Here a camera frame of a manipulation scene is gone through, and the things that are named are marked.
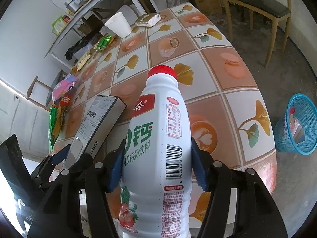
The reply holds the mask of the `pink bubble wrap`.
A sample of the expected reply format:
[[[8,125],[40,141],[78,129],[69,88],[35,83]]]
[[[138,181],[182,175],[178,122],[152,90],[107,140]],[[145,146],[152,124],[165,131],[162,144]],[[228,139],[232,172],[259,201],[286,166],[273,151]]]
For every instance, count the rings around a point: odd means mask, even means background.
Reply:
[[[305,129],[303,124],[293,114],[290,115],[290,130],[296,144],[305,142]]]

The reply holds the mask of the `small green wrapper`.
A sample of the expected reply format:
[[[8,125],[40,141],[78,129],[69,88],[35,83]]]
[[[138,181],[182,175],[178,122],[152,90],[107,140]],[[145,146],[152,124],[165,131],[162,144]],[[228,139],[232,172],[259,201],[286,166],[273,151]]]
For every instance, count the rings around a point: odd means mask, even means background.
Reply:
[[[111,35],[106,35],[102,37],[97,43],[96,52],[102,52],[104,49],[106,49],[111,39],[112,39]]]

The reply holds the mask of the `grey cable box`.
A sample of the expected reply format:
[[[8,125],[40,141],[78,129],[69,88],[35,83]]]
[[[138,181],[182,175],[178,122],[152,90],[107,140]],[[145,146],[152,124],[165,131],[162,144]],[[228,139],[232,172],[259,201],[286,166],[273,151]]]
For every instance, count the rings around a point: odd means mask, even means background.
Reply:
[[[126,107],[118,96],[96,96],[70,145],[63,168],[70,168],[83,154],[95,158]]]

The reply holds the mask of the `left wooden chair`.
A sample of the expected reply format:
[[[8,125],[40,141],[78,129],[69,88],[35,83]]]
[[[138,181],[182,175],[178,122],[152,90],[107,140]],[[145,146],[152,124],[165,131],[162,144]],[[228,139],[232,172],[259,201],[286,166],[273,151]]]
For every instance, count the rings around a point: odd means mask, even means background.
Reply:
[[[52,92],[56,85],[64,79],[66,76],[66,72],[60,70],[58,74],[55,76],[53,82],[51,84],[45,84],[44,82],[40,81],[39,76],[36,75],[34,80],[32,81],[31,85],[27,89],[26,92],[26,99],[36,106],[41,107],[46,111],[50,111],[50,106],[53,104],[52,102]],[[35,91],[35,96],[43,95],[40,101],[37,101],[36,98],[32,95]]]

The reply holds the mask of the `patterned tablecloth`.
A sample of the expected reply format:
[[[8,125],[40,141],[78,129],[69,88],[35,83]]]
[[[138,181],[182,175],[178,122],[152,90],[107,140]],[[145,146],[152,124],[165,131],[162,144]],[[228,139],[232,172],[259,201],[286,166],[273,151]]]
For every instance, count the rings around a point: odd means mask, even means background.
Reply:
[[[70,111],[53,151],[72,142],[98,95],[118,96],[127,105],[106,141],[108,152],[117,149],[148,71],[163,64],[177,73],[199,147],[230,168],[255,169],[272,192],[277,171],[272,126],[245,62],[192,4],[165,9],[160,15],[155,26],[136,26],[127,37],[116,38],[103,52],[92,55],[78,74]]]

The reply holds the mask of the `white paper cup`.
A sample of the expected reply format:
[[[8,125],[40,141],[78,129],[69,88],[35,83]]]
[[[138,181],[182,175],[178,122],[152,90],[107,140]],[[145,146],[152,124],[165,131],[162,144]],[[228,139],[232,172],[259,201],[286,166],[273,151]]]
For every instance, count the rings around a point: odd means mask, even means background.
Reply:
[[[108,29],[114,32],[116,35],[120,36],[120,38],[125,38],[128,36],[132,28],[122,12],[118,12],[110,17],[104,24]]]

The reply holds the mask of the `green snack bag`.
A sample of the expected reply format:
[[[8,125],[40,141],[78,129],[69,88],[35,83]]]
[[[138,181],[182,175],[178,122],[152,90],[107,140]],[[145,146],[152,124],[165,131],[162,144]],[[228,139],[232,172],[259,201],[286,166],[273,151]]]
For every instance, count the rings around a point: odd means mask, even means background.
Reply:
[[[49,115],[49,126],[48,126],[48,143],[49,150],[52,152],[54,145],[59,137],[62,128],[62,122],[64,120],[64,107],[60,104],[52,105]]]

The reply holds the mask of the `white side table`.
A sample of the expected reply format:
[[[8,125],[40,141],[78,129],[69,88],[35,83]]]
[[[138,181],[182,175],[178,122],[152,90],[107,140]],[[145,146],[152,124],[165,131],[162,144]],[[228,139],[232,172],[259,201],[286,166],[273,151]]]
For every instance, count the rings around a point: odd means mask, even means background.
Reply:
[[[61,62],[64,66],[70,68],[70,65],[66,62],[63,62],[62,59],[60,59],[57,55],[54,54],[54,50],[58,46],[58,44],[63,40],[63,38],[68,34],[70,30],[73,30],[75,25],[78,21],[85,22],[84,16],[91,12],[96,18],[99,20],[102,19],[102,16],[100,15],[100,12],[107,12],[109,15],[115,14],[115,11],[112,9],[106,9],[106,8],[97,8],[96,5],[103,0],[87,0],[85,4],[82,5],[81,8],[79,8],[70,21],[66,24],[65,27],[61,30],[61,32],[57,35],[53,43],[51,44],[49,50],[46,52],[46,55],[51,55],[53,58],[55,58],[57,61]],[[145,9],[145,6],[141,4],[139,0],[131,0],[132,3],[135,5],[137,9],[137,14],[141,16],[142,14],[147,13],[149,10]]]

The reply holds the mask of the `green framed card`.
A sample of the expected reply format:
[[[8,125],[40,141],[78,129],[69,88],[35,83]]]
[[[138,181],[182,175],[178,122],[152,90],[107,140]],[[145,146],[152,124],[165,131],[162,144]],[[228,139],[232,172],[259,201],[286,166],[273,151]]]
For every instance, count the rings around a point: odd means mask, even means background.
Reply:
[[[56,35],[59,35],[60,32],[65,28],[66,22],[63,20],[63,17],[60,16],[55,22],[52,24],[52,31]]]

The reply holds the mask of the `pink snack bag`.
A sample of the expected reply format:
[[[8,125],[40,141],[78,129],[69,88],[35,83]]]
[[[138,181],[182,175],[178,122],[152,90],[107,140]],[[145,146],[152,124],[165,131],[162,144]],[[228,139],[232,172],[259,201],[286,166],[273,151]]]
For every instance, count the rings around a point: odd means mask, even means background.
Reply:
[[[78,78],[74,74],[68,74],[52,91],[52,101],[62,99],[76,84]]]

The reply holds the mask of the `cardboard box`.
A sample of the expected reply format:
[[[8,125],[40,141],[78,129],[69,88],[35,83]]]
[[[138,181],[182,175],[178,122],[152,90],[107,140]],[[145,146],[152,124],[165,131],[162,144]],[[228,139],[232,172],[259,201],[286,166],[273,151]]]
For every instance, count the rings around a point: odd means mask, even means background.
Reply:
[[[194,6],[205,16],[222,13],[220,0],[191,0]]]

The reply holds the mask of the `small cigarette pack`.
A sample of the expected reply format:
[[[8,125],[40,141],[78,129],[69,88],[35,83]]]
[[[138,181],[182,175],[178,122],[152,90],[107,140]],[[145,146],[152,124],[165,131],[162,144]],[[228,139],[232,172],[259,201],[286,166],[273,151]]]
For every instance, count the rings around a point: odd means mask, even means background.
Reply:
[[[161,15],[159,13],[143,14],[135,21],[135,25],[141,27],[153,27],[160,20]]]

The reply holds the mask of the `blue mesh trash basket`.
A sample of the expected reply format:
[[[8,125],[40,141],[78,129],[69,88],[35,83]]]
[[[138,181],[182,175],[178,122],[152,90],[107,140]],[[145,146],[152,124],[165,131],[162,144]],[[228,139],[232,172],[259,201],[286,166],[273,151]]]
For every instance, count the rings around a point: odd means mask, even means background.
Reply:
[[[273,134],[279,151],[312,154],[316,149],[316,107],[310,98],[293,95]]]

